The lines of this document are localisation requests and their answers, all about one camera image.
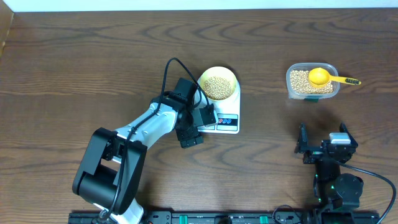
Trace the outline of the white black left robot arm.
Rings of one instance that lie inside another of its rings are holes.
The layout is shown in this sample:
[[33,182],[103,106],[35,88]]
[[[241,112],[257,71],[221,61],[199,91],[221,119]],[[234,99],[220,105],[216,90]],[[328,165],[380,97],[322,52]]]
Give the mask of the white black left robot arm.
[[78,223],[139,223],[144,209],[136,202],[148,149],[175,131],[182,148],[203,143],[199,126],[215,124],[213,105],[196,108],[197,81],[180,78],[172,91],[162,91],[149,109],[114,131],[99,128],[88,143],[72,184],[74,194],[99,207],[99,214]]

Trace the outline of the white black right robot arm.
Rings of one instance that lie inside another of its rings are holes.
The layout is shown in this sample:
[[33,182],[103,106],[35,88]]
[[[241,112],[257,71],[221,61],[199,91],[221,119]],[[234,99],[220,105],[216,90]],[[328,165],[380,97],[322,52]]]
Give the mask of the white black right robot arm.
[[303,214],[304,223],[354,223],[353,210],[359,207],[363,180],[340,171],[356,152],[358,143],[340,124],[340,130],[330,133],[319,146],[310,146],[306,126],[300,125],[294,153],[303,155],[304,164],[315,166],[314,196],[319,205]]

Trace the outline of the yellow measuring cup scoop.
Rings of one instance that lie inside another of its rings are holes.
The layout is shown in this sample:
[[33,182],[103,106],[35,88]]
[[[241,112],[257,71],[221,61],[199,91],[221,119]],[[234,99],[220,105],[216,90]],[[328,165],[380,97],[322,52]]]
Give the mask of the yellow measuring cup scoop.
[[314,88],[323,88],[330,82],[338,82],[349,85],[360,85],[361,81],[348,78],[330,75],[324,68],[314,68],[308,73],[308,82]]

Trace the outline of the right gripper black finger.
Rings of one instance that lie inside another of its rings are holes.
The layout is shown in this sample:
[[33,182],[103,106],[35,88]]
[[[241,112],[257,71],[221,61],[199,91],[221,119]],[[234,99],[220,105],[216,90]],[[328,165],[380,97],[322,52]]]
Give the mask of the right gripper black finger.
[[308,137],[307,137],[307,129],[304,123],[301,123],[299,127],[299,137],[296,143],[296,147],[294,153],[303,154],[308,149]]
[[351,135],[351,133],[348,131],[348,129],[347,129],[347,127],[346,127],[346,125],[344,124],[344,122],[341,122],[341,124],[340,124],[340,126],[339,126],[339,131],[341,132],[341,133],[346,133],[347,135],[348,135],[348,137],[349,137],[349,139],[350,139],[350,144],[353,146],[353,147],[355,147],[355,148],[357,148],[358,147],[358,143],[357,143],[357,141],[354,139],[354,137]]

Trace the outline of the yellow bowl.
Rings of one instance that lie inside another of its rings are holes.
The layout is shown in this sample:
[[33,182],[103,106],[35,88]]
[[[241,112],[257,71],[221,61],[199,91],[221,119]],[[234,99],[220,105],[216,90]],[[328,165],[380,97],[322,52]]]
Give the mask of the yellow bowl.
[[215,101],[230,98],[238,88],[235,74],[226,67],[211,67],[203,72],[199,84],[205,95]]

